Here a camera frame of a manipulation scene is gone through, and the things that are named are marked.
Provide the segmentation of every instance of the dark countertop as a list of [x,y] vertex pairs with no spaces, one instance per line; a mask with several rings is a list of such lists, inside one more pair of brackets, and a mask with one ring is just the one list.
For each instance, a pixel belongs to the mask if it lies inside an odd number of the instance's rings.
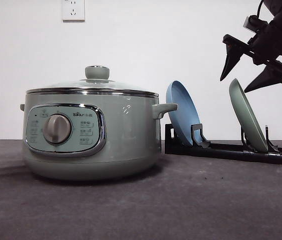
[[0,140],[0,240],[12,239],[282,239],[282,165],[163,154],[135,176],[65,182]]

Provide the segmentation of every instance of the pot lid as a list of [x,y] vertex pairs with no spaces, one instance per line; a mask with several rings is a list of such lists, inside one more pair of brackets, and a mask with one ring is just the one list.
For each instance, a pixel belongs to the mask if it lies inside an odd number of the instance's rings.
[[43,88],[35,88],[26,93],[46,93],[46,92],[107,92],[149,95],[158,97],[157,93],[145,89],[109,80],[110,69],[104,66],[88,66],[85,68],[86,79],[76,82],[64,82],[50,85]]

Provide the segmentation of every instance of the wall socket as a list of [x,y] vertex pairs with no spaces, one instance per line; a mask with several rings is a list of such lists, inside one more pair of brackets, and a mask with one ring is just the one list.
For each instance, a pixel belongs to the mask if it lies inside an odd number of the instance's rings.
[[63,21],[85,21],[85,0],[62,0]]

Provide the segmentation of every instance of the electric hot pot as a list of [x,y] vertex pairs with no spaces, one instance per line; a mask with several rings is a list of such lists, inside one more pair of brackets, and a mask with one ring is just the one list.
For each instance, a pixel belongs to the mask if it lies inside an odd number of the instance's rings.
[[157,93],[109,80],[88,66],[86,79],[26,92],[23,159],[35,174],[86,181],[123,177],[161,154],[160,120],[174,111]]

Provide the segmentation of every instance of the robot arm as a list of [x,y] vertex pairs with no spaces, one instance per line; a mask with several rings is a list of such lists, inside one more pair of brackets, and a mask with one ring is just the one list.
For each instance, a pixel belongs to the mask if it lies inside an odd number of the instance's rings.
[[[270,23],[259,19],[262,3],[274,15]],[[247,86],[246,93],[282,83],[282,62],[276,60],[282,55],[282,0],[262,0],[258,14],[247,17],[244,27],[256,33],[247,44],[228,34],[224,36],[227,57],[221,81],[234,68],[241,56],[246,54],[253,59],[254,64],[266,65],[264,71]]]

